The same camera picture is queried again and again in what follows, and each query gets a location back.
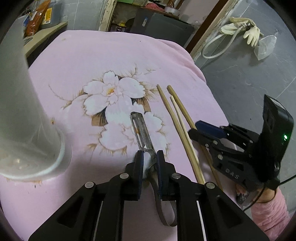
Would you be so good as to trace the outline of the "pink sleeve right forearm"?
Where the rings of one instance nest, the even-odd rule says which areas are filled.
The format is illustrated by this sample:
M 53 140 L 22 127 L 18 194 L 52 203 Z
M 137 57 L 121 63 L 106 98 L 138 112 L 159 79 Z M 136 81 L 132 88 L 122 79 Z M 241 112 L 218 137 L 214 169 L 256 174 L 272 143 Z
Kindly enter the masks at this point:
M 290 221 L 285 197 L 279 188 L 274 191 L 272 198 L 269 195 L 264 202 L 256 202 L 251 207 L 251 215 L 269 240 L 276 240 Z

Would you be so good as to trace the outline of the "person right hand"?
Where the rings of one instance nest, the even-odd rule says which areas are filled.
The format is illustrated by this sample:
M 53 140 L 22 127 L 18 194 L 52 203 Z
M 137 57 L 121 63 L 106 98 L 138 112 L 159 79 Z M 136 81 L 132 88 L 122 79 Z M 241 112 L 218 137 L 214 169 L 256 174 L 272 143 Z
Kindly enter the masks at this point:
M 235 184 L 236 201 L 239 205 L 252 204 L 258 201 L 265 191 L 265 187 L 259 188 L 256 191 L 247 191 L 239 184 Z

